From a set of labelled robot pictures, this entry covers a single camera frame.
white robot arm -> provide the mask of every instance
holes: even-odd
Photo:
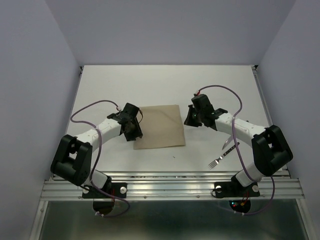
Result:
[[[139,111],[138,107],[127,103],[122,111],[109,115],[96,126],[101,133],[101,145],[121,134],[124,134],[127,141],[141,138],[143,134],[137,120]],[[90,129],[77,136],[63,136],[53,158],[51,172],[76,186],[91,186],[91,158],[99,146],[99,134],[96,129]],[[92,180],[105,192],[111,187],[111,178],[97,170],[93,172]]]
[[[184,124],[192,127],[206,127],[233,135],[232,121],[234,117],[224,109],[214,110],[205,94],[191,99],[189,112]],[[231,178],[231,182],[219,182],[221,186],[216,193],[217,198],[239,197],[259,182],[262,177],[272,176],[277,170],[292,160],[293,154],[280,128],[272,125],[263,127],[235,118],[236,138],[242,140],[253,151],[254,162]]]

brown paper sheet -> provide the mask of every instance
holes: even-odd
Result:
[[[143,119],[142,138],[134,141],[133,149],[158,149],[185,146],[185,132],[179,105],[140,107]]]

gray wall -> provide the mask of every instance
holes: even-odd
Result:
[[[299,177],[320,233],[320,1],[297,0],[266,52],[258,74],[276,125],[293,151]]]
[[[81,64],[258,64],[294,0],[46,0]]]
[[[0,6],[0,238],[29,239],[79,65],[43,0]]]

white table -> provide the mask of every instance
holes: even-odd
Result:
[[[86,65],[82,73],[72,112],[98,100],[113,100],[122,107],[127,103],[136,106],[174,105],[180,107],[182,121],[195,91],[207,85],[224,85],[239,94],[243,110],[238,115],[250,123],[268,126],[267,116],[259,95],[251,66],[224,65]],[[239,108],[236,97],[221,88],[205,89],[213,107],[226,109],[233,114]],[[76,119],[101,123],[115,113],[112,104],[100,103],[78,114]],[[69,123],[67,133],[77,135],[90,127]],[[208,164],[224,151],[222,146],[229,137],[211,128],[185,126],[186,146],[134,150],[133,142],[124,136],[108,141],[102,147],[97,169],[114,172],[196,172],[208,171]],[[244,162],[253,161],[252,149],[240,142]],[[92,164],[97,151],[92,156]],[[232,151],[214,172],[240,171],[236,151]]]

metal fork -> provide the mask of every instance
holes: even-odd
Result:
[[[209,169],[213,169],[215,166],[217,166],[220,161],[227,156],[233,149],[236,148],[236,145],[233,145],[231,148],[229,148],[224,154],[222,154],[220,157],[218,157],[217,159],[213,160],[212,162],[209,163],[208,167]]]

